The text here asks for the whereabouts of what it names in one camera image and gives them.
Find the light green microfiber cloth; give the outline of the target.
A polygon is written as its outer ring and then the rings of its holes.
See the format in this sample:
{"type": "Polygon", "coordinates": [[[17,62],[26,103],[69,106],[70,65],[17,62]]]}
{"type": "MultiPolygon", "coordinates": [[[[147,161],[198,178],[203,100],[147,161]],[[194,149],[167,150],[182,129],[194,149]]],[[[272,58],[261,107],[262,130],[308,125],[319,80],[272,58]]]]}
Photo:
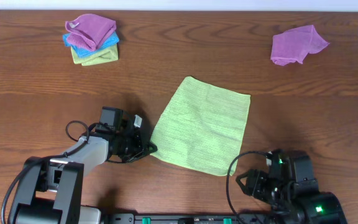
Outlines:
{"type": "Polygon", "coordinates": [[[153,156],[215,176],[232,175],[249,108],[250,95],[186,77],[155,125],[153,156]]]}

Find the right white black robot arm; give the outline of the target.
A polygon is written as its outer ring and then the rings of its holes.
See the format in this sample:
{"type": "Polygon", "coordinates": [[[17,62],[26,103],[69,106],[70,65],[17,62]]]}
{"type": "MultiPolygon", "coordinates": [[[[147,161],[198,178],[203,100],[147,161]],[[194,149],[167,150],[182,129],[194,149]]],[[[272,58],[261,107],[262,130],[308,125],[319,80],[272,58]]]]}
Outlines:
{"type": "Polygon", "coordinates": [[[256,151],[268,172],[250,169],[236,182],[245,195],[271,206],[268,215],[254,215],[257,223],[346,224],[338,198],[319,190],[312,161],[305,151],[256,151]]]}

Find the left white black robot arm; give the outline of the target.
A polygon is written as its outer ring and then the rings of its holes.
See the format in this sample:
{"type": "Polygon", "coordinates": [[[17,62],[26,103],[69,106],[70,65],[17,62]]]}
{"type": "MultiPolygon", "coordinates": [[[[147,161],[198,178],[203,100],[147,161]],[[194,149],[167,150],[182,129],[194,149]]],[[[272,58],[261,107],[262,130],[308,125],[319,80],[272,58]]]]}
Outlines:
{"type": "Polygon", "coordinates": [[[100,209],[81,204],[84,177],[112,156],[128,164],[157,152],[137,114],[104,106],[99,121],[83,127],[63,153],[25,161],[2,201],[2,223],[103,223],[100,209]]]}

